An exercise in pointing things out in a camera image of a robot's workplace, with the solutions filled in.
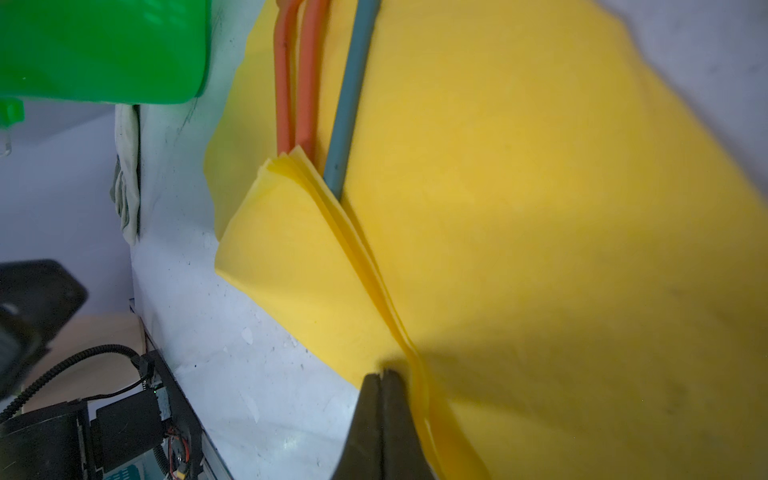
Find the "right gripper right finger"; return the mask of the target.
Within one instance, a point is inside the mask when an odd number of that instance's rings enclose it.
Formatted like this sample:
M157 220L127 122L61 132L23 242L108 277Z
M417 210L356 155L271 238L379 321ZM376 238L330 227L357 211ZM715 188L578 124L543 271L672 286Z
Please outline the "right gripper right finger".
M404 380L393 370L382 374L381 401L383 479L434 479L415 428Z

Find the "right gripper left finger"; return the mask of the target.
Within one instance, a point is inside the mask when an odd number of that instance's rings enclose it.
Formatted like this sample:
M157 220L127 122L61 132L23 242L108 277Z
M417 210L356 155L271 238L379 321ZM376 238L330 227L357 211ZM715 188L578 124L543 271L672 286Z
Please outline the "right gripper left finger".
M380 375L366 375L333 480L383 478L381 398Z

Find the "yellow paper napkin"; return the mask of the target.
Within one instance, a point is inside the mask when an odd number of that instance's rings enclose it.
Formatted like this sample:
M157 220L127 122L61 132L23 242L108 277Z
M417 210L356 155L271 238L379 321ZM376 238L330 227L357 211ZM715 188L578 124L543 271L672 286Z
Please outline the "yellow paper napkin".
M219 275L446 479L763 479L767 206L590 1L386 1L343 196L276 147L267 2L205 156Z

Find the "teal plastic knife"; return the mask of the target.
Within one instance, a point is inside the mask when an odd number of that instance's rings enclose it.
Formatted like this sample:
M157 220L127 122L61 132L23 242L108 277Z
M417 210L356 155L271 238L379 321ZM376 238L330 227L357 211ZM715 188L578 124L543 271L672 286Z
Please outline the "teal plastic knife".
M326 186L338 201L343 194L365 71L380 6L379 0L360 0L355 11L323 173Z

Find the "orange plastic spoon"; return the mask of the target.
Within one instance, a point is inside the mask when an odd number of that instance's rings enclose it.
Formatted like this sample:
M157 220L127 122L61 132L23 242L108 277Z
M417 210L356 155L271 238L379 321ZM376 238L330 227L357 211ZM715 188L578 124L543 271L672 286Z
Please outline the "orange plastic spoon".
M308 159L315 161L322 35L328 0L306 1L299 35L295 139Z

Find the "orange plastic fork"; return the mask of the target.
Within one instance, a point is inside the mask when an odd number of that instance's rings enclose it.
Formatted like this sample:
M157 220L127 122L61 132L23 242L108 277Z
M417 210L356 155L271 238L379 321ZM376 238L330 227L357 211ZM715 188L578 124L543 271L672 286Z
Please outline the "orange plastic fork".
M297 15L301 0L276 2L278 14L273 31L275 74L277 153L288 153L294 145L292 101L292 52L294 49Z

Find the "green plastic basket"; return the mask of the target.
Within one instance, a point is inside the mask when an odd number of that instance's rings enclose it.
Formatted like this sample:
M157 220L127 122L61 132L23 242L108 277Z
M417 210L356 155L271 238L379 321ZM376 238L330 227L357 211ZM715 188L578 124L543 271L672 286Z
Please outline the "green plastic basket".
M4 1L1 126L28 98L182 104L202 94L208 1Z

